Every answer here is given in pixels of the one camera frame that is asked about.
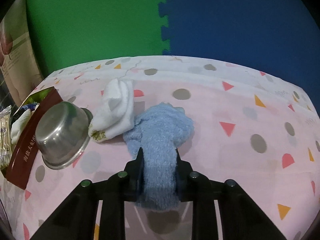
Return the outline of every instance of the blue foam mat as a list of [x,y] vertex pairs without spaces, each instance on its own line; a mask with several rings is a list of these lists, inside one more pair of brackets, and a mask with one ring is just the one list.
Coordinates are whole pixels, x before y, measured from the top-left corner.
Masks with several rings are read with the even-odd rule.
[[302,87],[320,114],[320,30],[301,0],[166,0],[164,55],[251,67]]

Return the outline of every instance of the screw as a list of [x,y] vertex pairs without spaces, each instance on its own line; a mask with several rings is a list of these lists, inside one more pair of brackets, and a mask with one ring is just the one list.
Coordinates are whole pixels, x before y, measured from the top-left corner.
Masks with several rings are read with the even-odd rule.
[[118,172],[118,177],[119,178],[125,178],[128,175],[126,171],[119,171]]
[[193,179],[198,178],[199,177],[199,173],[196,171],[192,171],[190,172],[189,176]]
[[90,184],[91,184],[91,181],[88,179],[84,179],[83,181],[81,181],[82,187],[88,187]]
[[230,187],[233,187],[236,185],[236,182],[233,179],[227,179],[226,184]]

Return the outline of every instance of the green foam mat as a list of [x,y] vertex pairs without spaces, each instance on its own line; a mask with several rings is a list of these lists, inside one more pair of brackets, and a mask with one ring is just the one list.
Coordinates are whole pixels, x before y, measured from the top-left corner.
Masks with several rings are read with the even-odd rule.
[[165,0],[27,0],[32,46],[44,76],[93,60],[161,55]]

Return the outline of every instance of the plastic bag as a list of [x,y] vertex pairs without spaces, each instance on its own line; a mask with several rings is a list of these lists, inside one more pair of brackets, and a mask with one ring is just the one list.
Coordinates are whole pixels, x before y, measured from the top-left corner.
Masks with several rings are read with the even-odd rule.
[[10,138],[11,106],[0,112],[0,170],[5,173],[12,156]]

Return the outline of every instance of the patterned tablecloth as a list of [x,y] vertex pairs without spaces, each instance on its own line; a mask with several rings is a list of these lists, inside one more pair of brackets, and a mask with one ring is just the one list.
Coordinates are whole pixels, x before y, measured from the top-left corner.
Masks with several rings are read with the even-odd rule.
[[[161,102],[185,109],[195,132],[179,152],[194,170],[216,181],[236,180],[288,240],[306,232],[320,208],[320,120],[301,88],[222,61],[148,56],[55,71],[34,92],[55,86],[64,100],[94,113],[115,77],[134,80],[135,114]],[[119,136],[90,141],[60,171],[47,168],[39,153],[25,191],[1,177],[0,197],[14,236],[29,239],[81,180],[108,179],[130,160]],[[163,213],[126,203],[127,239],[189,239],[191,214],[190,203]]]

